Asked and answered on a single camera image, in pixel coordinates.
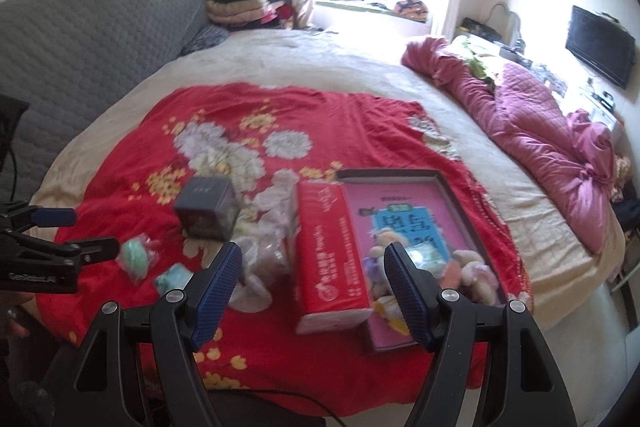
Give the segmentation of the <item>person's hand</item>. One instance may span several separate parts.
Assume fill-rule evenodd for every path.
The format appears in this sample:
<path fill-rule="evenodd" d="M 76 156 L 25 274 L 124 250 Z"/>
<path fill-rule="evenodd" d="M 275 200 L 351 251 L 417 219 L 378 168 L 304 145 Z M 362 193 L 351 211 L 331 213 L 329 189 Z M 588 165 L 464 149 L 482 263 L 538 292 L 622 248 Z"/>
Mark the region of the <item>person's hand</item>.
<path fill-rule="evenodd" d="M 0 291 L 0 336 L 2 338 L 25 338 L 29 335 L 29 330 L 17 322 L 15 309 L 17 306 L 29 303 L 32 298 L 34 298 L 32 293 Z"/>

